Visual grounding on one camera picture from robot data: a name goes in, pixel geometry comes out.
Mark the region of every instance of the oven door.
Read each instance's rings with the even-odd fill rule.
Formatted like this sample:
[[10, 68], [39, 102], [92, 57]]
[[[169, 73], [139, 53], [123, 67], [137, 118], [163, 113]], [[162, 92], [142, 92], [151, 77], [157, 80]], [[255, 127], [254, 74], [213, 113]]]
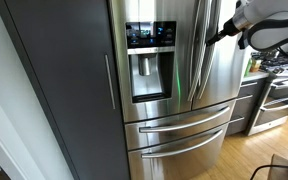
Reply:
[[285, 123], [288, 118], [288, 80], [268, 84], [247, 131], [255, 134]]

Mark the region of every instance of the robotic arm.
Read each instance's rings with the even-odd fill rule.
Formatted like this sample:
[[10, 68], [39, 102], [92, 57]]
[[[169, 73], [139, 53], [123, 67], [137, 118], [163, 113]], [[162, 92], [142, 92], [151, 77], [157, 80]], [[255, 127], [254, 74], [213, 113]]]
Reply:
[[223, 30], [206, 44], [212, 45], [227, 35], [234, 36], [241, 31], [243, 36], [246, 35], [242, 38], [258, 51], [273, 50], [288, 43], [288, 0], [253, 0], [239, 6], [234, 16], [224, 24]]

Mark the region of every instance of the dispenser panel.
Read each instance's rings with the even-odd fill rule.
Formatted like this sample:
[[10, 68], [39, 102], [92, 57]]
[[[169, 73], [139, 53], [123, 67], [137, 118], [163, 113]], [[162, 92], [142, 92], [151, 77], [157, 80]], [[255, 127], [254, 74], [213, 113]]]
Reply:
[[165, 47], [175, 46], [176, 22], [127, 22], [127, 47]]

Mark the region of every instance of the wooden floor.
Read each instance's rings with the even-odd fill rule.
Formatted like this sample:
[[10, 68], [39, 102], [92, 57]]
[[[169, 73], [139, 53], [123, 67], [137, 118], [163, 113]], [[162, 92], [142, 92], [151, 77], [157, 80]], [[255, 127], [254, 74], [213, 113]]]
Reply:
[[[257, 167], [270, 164], [273, 154], [288, 159], [288, 120], [282, 126], [249, 137], [225, 137], [217, 164], [192, 180], [247, 180]], [[263, 169], [255, 179], [267, 179], [267, 175], [268, 169]]]

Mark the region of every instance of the stainless steel refrigerator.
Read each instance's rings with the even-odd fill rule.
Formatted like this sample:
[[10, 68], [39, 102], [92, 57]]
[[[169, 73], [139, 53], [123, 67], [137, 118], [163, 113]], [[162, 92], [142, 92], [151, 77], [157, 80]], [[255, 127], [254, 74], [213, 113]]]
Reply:
[[132, 179], [188, 179], [216, 162], [243, 69], [235, 38], [205, 45], [234, 14], [225, 3], [110, 0]]

